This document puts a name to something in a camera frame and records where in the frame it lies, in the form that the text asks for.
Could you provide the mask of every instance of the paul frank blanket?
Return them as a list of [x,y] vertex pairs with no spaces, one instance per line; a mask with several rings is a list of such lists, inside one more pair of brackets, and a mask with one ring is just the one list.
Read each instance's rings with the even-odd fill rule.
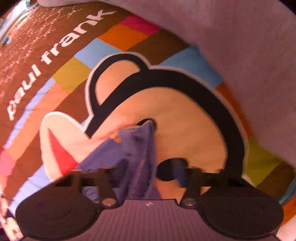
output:
[[[37,8],[0,49],[0,69],[1,223],[11,240],[22,236],[14,220],[22,200],[147,118],[157,123],[158,165],[182,157],[217,172],[230,155],[225,130],[235,125],[236,155],[252,185],[279,199],[294,178],[292,167],[258,146],[198,49],[118,7]],[[175,180],[155,185],[162,198],[184,193]]]

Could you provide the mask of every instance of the cartoon monkey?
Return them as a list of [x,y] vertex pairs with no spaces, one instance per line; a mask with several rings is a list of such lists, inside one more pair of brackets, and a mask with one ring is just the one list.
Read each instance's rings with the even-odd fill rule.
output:
[[[41,123],[42,160],[51,180],[75,168],[118,129],[148,118],[157,125],[159,167],[181,157],[206,172],[224,168],[242,175],[246,146],[239,124],[196,76],[151,66],[136,53],[115,54],[91,71],[85,101],[89,116],[83,127],[60,112],[49,113]],[[185,190],[176,180],[155,181],[162,198],[181,199]]]

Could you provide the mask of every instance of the purple cloth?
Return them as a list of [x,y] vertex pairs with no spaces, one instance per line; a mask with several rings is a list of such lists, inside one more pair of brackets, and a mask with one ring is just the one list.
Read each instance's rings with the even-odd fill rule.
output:
[[[114,188],[118,201],[161,199],[154,183],[157,164],[153,133],[150,121],[137,128],[119,130],[121,143],[107,139],[76,168],[94,172],[102,167],[113,167],[125,159],[128,163],[125,175],[120,186]],[[83,194],[98,202],[96,187],[84,187]]]

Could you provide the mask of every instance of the gray ribbed panel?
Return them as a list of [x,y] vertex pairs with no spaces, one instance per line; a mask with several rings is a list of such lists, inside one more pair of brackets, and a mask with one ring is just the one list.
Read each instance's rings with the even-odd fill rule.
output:
[[[85,233],[69,241],[233,241],[210,229],[195,210],[174,200],[126,200],[117,209],[104,210]],[[279,241],[270,236],[262,241]]]

